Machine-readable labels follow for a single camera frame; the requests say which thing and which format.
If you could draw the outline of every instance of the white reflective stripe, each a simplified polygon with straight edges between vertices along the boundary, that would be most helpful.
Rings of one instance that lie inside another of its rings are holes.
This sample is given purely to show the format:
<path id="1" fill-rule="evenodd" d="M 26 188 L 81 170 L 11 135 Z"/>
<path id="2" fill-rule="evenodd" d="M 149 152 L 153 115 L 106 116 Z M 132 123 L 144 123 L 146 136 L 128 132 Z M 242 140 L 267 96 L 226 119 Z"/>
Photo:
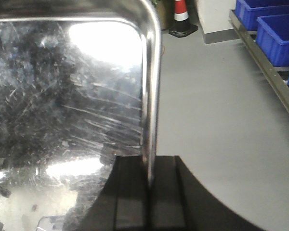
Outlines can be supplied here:
<path id="1" fill-rule="evenodd" d="M 184 13 L 175 13 L 174 19 L 177 21 L 184 21 L 184 20 L 188 19 L 188 12 L 186 11 Z"/>

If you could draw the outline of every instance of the baseboard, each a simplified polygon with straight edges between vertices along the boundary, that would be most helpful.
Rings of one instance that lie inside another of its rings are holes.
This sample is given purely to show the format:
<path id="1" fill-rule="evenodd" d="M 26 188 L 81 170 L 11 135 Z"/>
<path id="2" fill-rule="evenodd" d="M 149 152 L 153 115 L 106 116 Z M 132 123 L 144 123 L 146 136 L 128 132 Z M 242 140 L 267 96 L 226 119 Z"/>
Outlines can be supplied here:
<path id="1" fill-rule="evenodd" d="M 234 29 L 207 33 L 204 34 L 203 37 L 206 44 L 238 39 L 238 35 L 234 31 Z"/>

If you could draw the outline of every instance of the black rubber slot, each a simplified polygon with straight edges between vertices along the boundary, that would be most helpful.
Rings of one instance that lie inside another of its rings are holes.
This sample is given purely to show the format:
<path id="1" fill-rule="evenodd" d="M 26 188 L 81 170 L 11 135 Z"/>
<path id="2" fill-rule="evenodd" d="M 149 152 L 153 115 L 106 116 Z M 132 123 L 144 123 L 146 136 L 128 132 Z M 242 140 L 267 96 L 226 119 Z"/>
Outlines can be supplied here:
<path id="1" fill-rule="evenodd" d="M 141 156 L 121 157 L 116 231 L 147 230 L 147 188 Z"/>
<path id="2" fill-rule="evenodd" d="M 156 157 L 150 203 L 153 231 L 186 230 L 174 156 Z"/>

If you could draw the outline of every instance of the metal shelf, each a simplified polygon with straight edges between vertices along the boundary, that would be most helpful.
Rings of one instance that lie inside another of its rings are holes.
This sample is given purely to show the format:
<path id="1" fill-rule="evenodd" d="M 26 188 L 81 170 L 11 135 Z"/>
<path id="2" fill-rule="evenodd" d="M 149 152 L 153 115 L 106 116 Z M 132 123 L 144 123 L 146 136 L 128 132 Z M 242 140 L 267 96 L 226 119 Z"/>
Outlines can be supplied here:
<path id="1" fill-rule="evenodd" d="M 289 71 L 289 67 L 273 67 L 266 55 L 254 41 L 252 37 L 253 34 L 246 30 L 246 28 L 235 15 L 234 10 L 230 11 L 230 19 L 235 32 L 243 41 L 247 50 L 252 55 L 259 68 L 262 70 L 264 76 L 272 86 L 280 101 L 289 112 L 289 87 L 287 85 L 287 81 L 282 78 L 284 75 L 279 73 Z"/>

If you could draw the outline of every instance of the scratched metal surface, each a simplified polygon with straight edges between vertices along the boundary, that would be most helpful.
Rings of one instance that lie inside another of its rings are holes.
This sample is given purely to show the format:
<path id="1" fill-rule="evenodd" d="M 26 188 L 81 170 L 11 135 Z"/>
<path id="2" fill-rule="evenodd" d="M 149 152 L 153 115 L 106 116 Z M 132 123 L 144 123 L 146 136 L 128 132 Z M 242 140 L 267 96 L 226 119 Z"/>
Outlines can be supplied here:
<path id="1" fill-rule="evenodd" d="M 141 91 L 142 45 L 129 25 L 0 22 L 5 231 L 54 216 L 58 230 L 77 228 L 114 156 L 140 154 Z"/>

